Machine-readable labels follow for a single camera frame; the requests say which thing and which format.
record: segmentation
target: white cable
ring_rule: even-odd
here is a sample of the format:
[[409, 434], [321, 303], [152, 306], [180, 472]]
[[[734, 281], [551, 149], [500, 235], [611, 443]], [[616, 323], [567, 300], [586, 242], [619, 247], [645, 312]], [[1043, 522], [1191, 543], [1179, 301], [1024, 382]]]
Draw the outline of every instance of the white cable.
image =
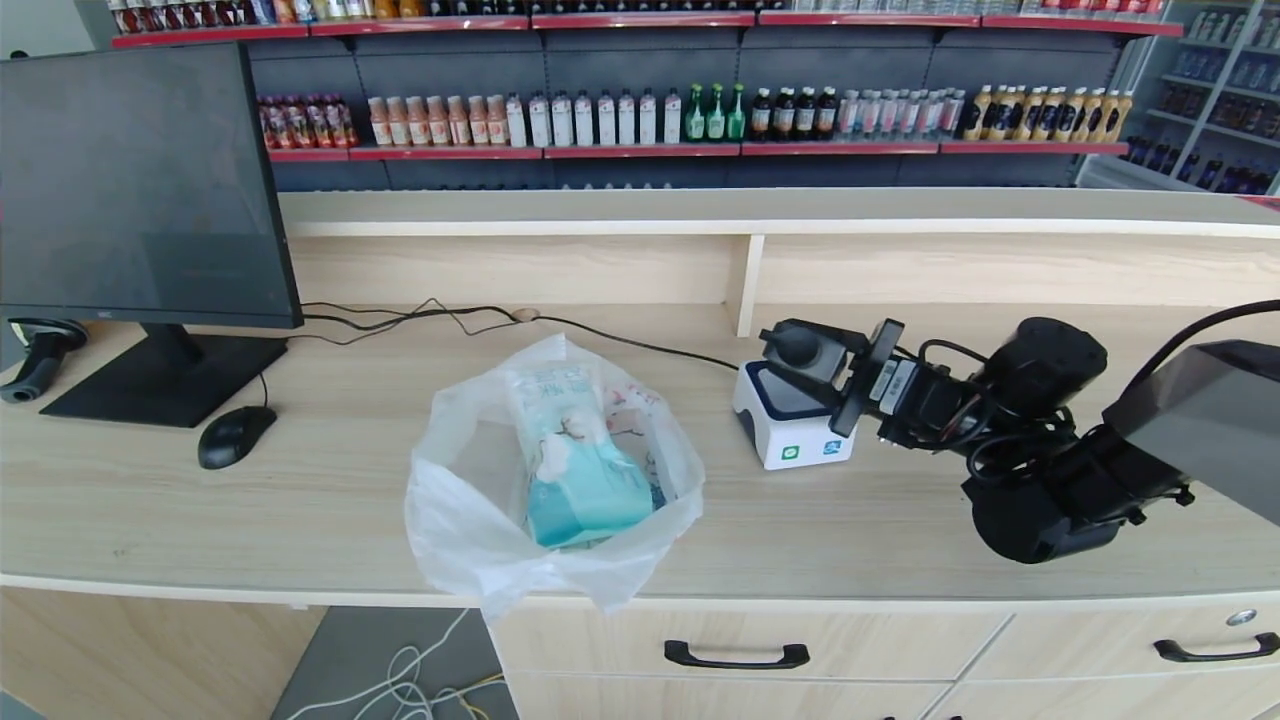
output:
[[[458, 612], [458, 616], [454, 618], [453, 623], [449, 623], [448, 629], [444, 630], [444, 635], [439, 641], [436, 641], [435, 644], [433, 644], [431, 647], [429, 647], [429, 648], [419, 652], [419, 650], [417, 650], [416, 646], [407, 644], [407, 646], [399, 648], [398, 651], [396, 651], [396, 655], [392, 656], [390, 662], [387, 664], [387, 679], [385, 680], [383, 680], [383, 682], [380, 682], [380, 683], [378, 683], [375, 685], [371, 685], [369, 688], [365, 688], [364, 691], [361, 691], [361, 692], [358, 692], [358, 693], [356, 693], [353, 696], [344, 697], [342, 700], [334, 700], [334, 701], [329, 701], [329, 702], [317, 702], [315, 705], [308, 705], [308, 706], [298, 710], [293, 715], [289, 715], [289, 717], [287, 720], [297, 720], [303, 714], [310, 712], [312, 710], [320, 710], [323, 707], [337, 707], [339, 705], [347, 705], [348, 702], [357, 701], [357, 700], [367, 696], [369, 693], [375, 693], [379, 689], [381, 689], [381, 692], [378, 692], [378, 694], [374, 696], [372, 700], [370, 700], [369, 702], [366, 702], [365, 706], [360, 708], [360, 712], [357, 712], [356, 716], [352, 720], [361, 720], [361, 717], [365, 715], [365, 712], [369, 711], [370, 707], [372, 707], [374, 705], [376, 705], [380, 700], [383, 700], [387, 696], [393, 696], [396, 698], [396, 702], [399, 703], [399, 707], [397, 707], [396, 712], [392, 715], [392, 720], [412, 720], [412, 719], [434, 720], [435, 716], [431, 714], [431, 707], [435, 706], [435, 705], [439, 705], [442, 702], [451, 701], [451, 700], [458, 700], [460, 702], [462, 702], [462, 708], [466, 710], [466, 712], [471, 717], [471, 720], [480, 720], [476, 716], [476, 714], [471, 710], [470, 705], [466, 702], [466, 694], [470, 693], [471, 691], [477, 691], [480, 688], [488, 688], [490, 685], [504, 685], [504, 684], [507, 684], [507, 680], [504, 680], [504, 679], [495, 679], [495, 680], [486, 679], [486, 680], [484, 680], [481, 683], [476, 683], [474, 685], [468, 685], [468, 687], [462, 688], [462, 689], [442, 688], [438, 693], [435, 693], [435, 697], [433, 697], [431, 700], [426, 700], [426, 693], [424, 693], [422, 688], [420, 688], [417, 685], [417, 676], [419, 676], [419, 673], [422, 670], [422, 659], [425, 659], [428, 655], [431, 655], [431, 652], [434, 652], [440, 646], [443, 646], [445, 642], [448, 642], [449, 641], [449, 635], [453, 634], [453, 630], [458, 626], [460, 623], [462, 623], [462, 619], [466, 618], [466, 615], [467, 615], [467, 610], [463, 610], [462, 612]], [[417, 655], [413, 656], [413, 660], [410, 661], [410, 664], [406, 665], [403, 670], [401, 670], [398, 673], [394, 671], [396, 661], [399, 660], [399, 657], [402, 655], [404, 655], [406, 652], [417, 653]], [[404, 675], [410, 674], [410, 671], [412, 671], [413, 679], [412, 680], [406, 680]], [[412, 710], [410, 710], [410, 712], [407, 715], [401, 715], [401, 712], [403, 712], [404, 708], [407, 708], [407, 707], [411, 707]]]

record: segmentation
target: wooden drawer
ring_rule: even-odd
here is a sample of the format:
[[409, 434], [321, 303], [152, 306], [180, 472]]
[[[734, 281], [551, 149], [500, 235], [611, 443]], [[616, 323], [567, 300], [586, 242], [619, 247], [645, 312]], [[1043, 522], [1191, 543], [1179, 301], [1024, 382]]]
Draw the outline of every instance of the wooden drawer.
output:
[[884, 720], [919, 717], [945, 684], [507, 675], [520, 720]]
[[1254, 720], [1280, 703], [1280, 667], [960, 683], [928, 720]]
[[[750, 675], [858, 680], [951, 680], [1002, 614], [805, 614], [517, 609], [493, 629], [507, 670], [620, 675]], [[773, 662], [801, 643], [791, 670], [689, 667], [664, 657], [667, 641], [701, 660]]]
[[[1244, 610], [1257, 616], [1230, 626]], [[1280, 666], [1280, 652], [1257, 660], [1171, 662], [1153, 643], [1176, 641], [1184, 650], [1221, 655], [1258, 650], [1254, 635], [1280, 633], [1280, 603], [1215, 603], [1169, 610], [1019, 614], [974, 665], [973, 680], [1089, 678], [1207, 669]]]

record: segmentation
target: gray floor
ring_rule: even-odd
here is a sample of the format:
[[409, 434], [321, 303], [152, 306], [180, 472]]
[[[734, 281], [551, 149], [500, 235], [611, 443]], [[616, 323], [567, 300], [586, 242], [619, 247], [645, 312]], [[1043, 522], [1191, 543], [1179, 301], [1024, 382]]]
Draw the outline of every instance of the gray floor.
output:
[[[387, 679], [387, 664], [404, 644], [426, 650], [444, 634], [460, 610], [333, 607], [298, 662], [271, 720], [283, 720], [300, 708], [355, 694]], [[407, 664], [408, 653], [403, 659]], [[471, 610], [444, 646], [426, 656], [419, 687], [428, 697], [442, 688], [466, 687], [502, 671], [479, 610]], [[374, 697], [371, 693], [339, 707], [307, 712], [306, 720], [351, 720]], [[490, 720], [517, 720], [511, 693], [503, 685], [470, 693], [468, 701]], [[366, 720], [388, 720], [397, 703], [380, 701]], [[467, 720], [467, 712], [449, 701], [433, 707], [436, 720]]]

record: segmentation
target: green bottle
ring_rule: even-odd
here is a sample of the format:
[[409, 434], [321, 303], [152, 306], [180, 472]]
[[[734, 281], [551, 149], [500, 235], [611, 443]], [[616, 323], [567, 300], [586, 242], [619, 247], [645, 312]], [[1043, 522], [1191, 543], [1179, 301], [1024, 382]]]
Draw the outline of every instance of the green bottle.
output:
[[689, 91], [689, 110], [685, 111], [685, 140], [701, 142], [707, 135], [707, 115], [703, 114], [703, 86], [694, 83]]
[[723, 99], [724, 86], [721, 83], [712, 85], [712, 109], [707, 114], [707, 140], [709, 142], [719, 142], [724, 140], [724, 104]]
[[728, 111], [728, 140], [730, 142], [742, 142], [742, 136], [746, 135], [746, 114], [742, 113], [742, 85], [733, 86], [733, 101], [730, 102], [733, 108]]

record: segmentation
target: monitor screen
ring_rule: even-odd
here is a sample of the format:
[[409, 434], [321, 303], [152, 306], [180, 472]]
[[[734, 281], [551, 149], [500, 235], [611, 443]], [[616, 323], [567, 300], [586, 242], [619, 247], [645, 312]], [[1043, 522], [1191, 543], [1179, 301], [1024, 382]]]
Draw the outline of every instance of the monitor screen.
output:
[[301, 324], [243, 47], [0, 63], [0, 311]]

